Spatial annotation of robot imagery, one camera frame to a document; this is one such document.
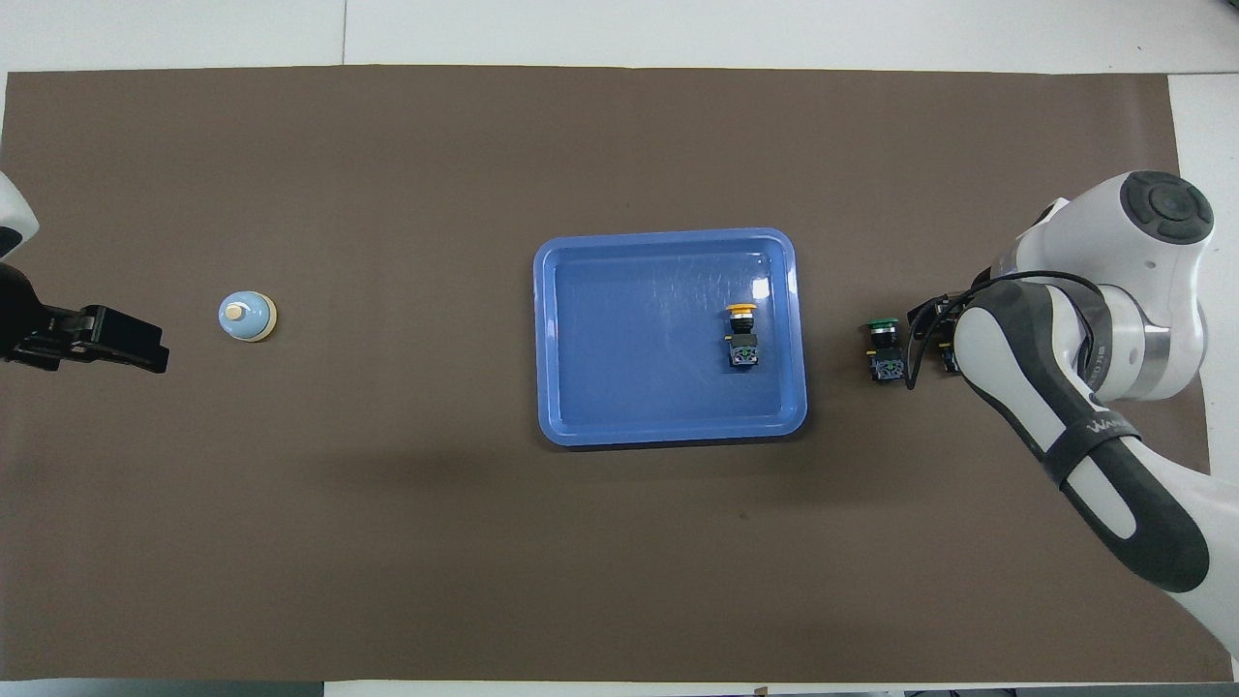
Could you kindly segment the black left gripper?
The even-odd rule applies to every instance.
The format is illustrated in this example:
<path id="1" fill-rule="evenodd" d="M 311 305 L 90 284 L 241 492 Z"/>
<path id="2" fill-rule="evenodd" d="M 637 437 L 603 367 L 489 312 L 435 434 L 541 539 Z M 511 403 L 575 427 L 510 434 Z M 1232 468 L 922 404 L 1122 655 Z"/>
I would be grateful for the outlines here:
<path id="1" fill-rule="evenodd" d="M 81 319 L 81 348 L 62 323 Z M 134 318 L 109 306 L 88 305 L 81 312 L 41 303 L 25 274 L 1 265 L 1 353 L 2 361 L 21 363 L 43 371 L 57 371 L 61 361 L 110 361 L 164 374 L 169 348 L 164 328 Z"/>

